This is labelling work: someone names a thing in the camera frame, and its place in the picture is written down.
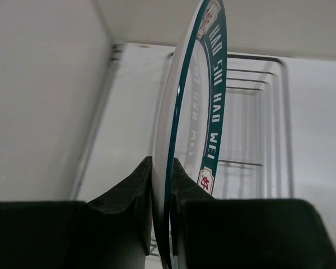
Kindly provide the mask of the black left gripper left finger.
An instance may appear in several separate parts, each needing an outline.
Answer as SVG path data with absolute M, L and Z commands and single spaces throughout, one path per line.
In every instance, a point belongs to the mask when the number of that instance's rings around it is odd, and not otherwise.
M 90 202 L 0 202 L 0 268 L 144 268 L 151 157 Z

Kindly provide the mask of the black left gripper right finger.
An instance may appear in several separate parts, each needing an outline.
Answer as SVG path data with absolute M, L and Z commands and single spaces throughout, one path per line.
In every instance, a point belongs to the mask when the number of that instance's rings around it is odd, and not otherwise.
M 301 199 L 218 200 L 174 160 L 171 224 L 179 268 L 336 268 L 315 207 Z

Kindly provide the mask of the green rimmed white plate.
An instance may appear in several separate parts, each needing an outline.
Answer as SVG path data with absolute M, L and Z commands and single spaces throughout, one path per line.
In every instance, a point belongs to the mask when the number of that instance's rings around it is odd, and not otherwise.
M 200 1 L 171 56 L 152 150 L 152 211 L 163 268 L 171 268 L 170 201 L 174 161 L 212 194 L 222 140 L 227 22 L 222 1 Z

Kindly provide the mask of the aluminium table edge rail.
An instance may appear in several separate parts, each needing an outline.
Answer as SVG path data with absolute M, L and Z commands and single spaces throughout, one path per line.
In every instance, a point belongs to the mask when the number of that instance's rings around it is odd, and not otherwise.
M 115 80 L 115 75 L 119 67 L 120 59 L 124 52 L 124 43 L 114 44 L 107 62 L 107 69 L 100 84 L 99 93 L 95 101 L 92 116 L 89 120 L 87 135 L 84 140 L 83 148 L 78 159 L 77 169 L 74 174 L 73 188 L 69 195 L 69 200 L 76 200 L 80 192 L 82 182 L 84 180 L 87 166 L 94 149 L 100 124 L 105 113 L 106 102 L 110 93 L 110 89 Z

